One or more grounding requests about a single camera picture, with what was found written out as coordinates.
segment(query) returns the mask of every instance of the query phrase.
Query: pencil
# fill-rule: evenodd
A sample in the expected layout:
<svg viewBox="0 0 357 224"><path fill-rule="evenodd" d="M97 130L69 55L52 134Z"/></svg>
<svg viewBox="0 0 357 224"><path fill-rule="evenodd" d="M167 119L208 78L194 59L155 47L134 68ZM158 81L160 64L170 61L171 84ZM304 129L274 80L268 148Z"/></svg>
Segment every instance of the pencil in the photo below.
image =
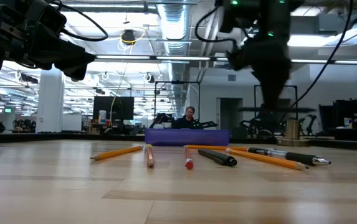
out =
<svg viewBox="0 0 357 224"><path fill-rule="evenodd" d="M191 155L191 151L185 147L185 167L189 170L191 170L193 168L193 161L192 161L192 155Z"/></svg>
<svg viewBox="0 0 357 224"><path fill-rule="evenodd" d="M273 157L269 157L269 156L263 156L263 155L258 155L258 154L254 154L254 153L233 150L233 149L227 149L226 152L228 152L229 154L243 156L243 157L246 157L249 159L255 159L258 161L268 162L271 164L275 164L278 166L284 166L284 167L288 167L291 169L296 169L296 170L308 169L308 167L306 165L304 165L300 162L289 161L286 159L278 159L278 158L273 158Z"/></svg>
<svg viewBox="0 0 357 224"><path fill-rule="evenodd" d="M235 149L239 151L247 151L246 147L237 147L237 146L197 146L197 145L188 145L184 146L188 149L210 149L210 150L226 150L227 148Z"/></svg>
<svg viewBox="0 0 357 224"><path fill-rule="evenodd" d="M130 147L128 149L119 149L119 150L114 150L114 151L110 151L110 152L99 153L99 154L91 157L90 159L95 159L98 161L98 160L107 159L107 158L111 158L114 156L119 156L122 154L130 153L130 152L135 152L135 151L138 151L141 149L142 149L142 146Z"/></svg>
<svg viewBox="0 0 357 224"><path fill-rule="evenodd" d="M148 167L155 166L155 160L153 159L152 145L146 145L146 164Z"/></svg>

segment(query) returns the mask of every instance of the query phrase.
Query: monitor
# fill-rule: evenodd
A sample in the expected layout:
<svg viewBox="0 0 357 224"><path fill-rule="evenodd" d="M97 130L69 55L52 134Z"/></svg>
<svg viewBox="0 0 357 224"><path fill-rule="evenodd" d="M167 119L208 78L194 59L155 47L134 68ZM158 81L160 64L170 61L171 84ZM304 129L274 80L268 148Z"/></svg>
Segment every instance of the monitor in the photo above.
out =
<svg viewBox="0 0 357 224"><path fill-rule="evenodd" d="M93 101L93 118L98 119L99 111L107 112L106 119L110 119L110 107L114 96L96 96ZM112 120L134 119L134 97L116 97L112 110Z"/></svg>

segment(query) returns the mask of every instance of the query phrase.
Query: table surface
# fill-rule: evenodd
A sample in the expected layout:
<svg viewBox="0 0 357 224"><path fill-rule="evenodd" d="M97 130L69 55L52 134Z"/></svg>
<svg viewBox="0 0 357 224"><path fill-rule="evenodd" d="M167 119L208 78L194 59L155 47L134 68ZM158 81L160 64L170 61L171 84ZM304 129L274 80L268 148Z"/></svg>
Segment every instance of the table surface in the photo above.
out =
<svg viewBox="0 0 357 224"><path fill-rule="evenodd" d="M153 169L143 151L89 159L139 144L0 144L0 224L357 223L357 151L276 146L332 161L307 171L239 156L223 167L196 151L186 170L181 147L154 147Z"/></svg>

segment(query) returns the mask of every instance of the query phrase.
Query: pencil eraser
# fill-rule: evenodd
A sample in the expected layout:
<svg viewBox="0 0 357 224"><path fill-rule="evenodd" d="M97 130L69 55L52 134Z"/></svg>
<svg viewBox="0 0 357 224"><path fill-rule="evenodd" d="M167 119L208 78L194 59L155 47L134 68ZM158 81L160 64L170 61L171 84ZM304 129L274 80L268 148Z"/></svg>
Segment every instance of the pencil eraser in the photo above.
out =
<svg viewBox="0 0 357 224"><path fill-rule="evenodd" d="M192 168L193 168L193 161L192 161L192 159L186 159L185 167L186 167L187 169L192 169Z"/></svg>

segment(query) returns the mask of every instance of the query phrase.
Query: person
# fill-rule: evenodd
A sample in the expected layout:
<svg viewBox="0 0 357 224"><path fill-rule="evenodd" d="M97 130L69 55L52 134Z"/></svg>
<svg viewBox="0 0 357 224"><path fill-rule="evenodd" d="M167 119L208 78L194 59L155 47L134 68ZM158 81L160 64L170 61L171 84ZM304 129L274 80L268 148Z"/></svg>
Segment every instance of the person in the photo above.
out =
<svg viewBox="0 0 357 224"><path fill-rule="evenodd" d="M188 106L185 110L185 116L177 119L173 128L193 128L195 122L195 119L193 118L194 113L195 108L193 106Z"/></svg>

